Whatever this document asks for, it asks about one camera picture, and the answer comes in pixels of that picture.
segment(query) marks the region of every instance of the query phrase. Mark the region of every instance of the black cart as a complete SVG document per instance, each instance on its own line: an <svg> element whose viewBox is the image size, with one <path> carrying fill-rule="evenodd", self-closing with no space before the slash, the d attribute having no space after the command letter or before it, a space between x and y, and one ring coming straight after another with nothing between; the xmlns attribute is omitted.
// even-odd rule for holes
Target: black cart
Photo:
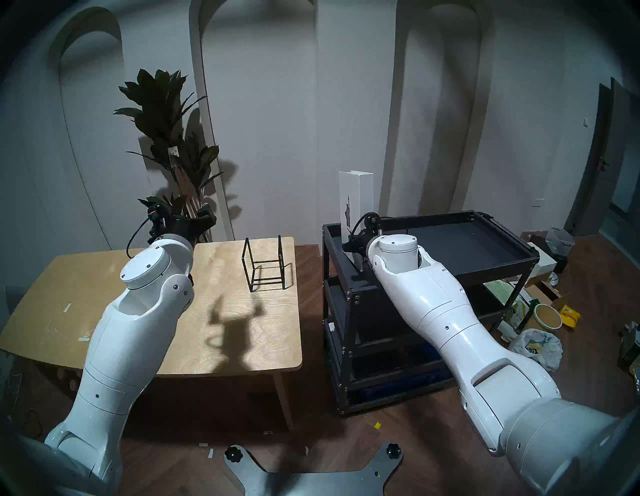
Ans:
<svg viewBox="0 0 640 496"><path fill-rule="evenodd" d="M415 236L458 279L485 326L498 325L540 257L481 212L387 218L382 226L385 234ZM506 305L483 284L518 275ZM402 320L373 272L360 272L344 254L340 224L323 226L323 279L324 347L341 415L454 384L436 349Z"/></svg>

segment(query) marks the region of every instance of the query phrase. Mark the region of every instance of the gray base plate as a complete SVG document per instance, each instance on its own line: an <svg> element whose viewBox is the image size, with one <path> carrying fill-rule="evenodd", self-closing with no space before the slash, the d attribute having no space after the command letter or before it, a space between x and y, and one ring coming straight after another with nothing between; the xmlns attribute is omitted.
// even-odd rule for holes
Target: gray base plate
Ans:
<svg viewBox="0 0 640 496"><path fill-rule="evenodd" d="M225 463L244 486L245 496L382 496L385 482L402 458L396 444L384 443L362 470L272 474L258 467L241 446L233 445L225 451Z"/></svg>

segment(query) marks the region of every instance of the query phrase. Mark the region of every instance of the potted plant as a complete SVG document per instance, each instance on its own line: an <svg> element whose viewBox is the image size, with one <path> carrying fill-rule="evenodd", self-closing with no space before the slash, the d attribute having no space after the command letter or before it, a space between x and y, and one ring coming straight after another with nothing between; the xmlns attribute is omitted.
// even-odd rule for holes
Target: potted plant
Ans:
<svg viewBox="0 0 640 496"><path fill-rule="evenodd" d="M115 115L131 117L135 126L148 136L153 144L150 147L151 156L128 151L156 162L163 167L175 181L180 195L160 199L149 196L146 200L139 198L145 206L164 203L175 214L195 216L195 212L204 201L204 187L221 173L211 175L211 163L218 157L219 148L201 147L195 133L186 138L182 132L182 117L200 100L200 97L187 105L193 96L189 95L180 101L180 93L187 77L180 71L173 74L157 70L151 76L146 70L140 69L137 83L126 81L125 86L119 86L120 91L140 108L124 107L117 109Z"/></svg>

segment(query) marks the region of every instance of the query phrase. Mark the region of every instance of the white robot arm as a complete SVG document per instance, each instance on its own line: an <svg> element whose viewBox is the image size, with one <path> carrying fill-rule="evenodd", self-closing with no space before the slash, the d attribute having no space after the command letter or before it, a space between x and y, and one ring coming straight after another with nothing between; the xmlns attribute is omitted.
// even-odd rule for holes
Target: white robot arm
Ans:
<svg viewBox="0 0 640 496"><path fill-rule="evenodd" d="M129 410L156 375L178 318L193 301L193 245L215 224L215 216L205 207L197 218L187 219L155 205L148 220L154 224L152 243L120 272L126 289L107 305L93 332L69 415L44 445L23 439L58 488L116 493Z"/></svg>
<svg viewBox="0 0 640 496"><path fill-rule="evenodd" d="M489 453L506 455L540 494L584 484L630 420L562 400L540 364L505 349L486 331L460 283L415 237L383 236L377 214L366 216L368 234L352 237L343 249L368 260L405 322L438 350Z"/></svg>

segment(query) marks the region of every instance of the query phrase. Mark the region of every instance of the table leg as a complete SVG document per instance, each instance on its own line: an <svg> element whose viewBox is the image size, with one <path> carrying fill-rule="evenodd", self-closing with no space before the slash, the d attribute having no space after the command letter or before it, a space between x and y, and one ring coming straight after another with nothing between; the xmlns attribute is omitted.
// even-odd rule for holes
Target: table leg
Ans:
<svg viewBox="0 0 640 496"><path fill-rule="evenodd" d="M282 380L282 374L280 372L273 373L273 382L276 385L276 391L278 392L278 398L280 400L280 406L282 407L282 413L284 414L284 420L287 423L287 429L291 431L293 430L293 420L291 420L291 410L289 409L287 390L284 387L284 381Z"/></svg>

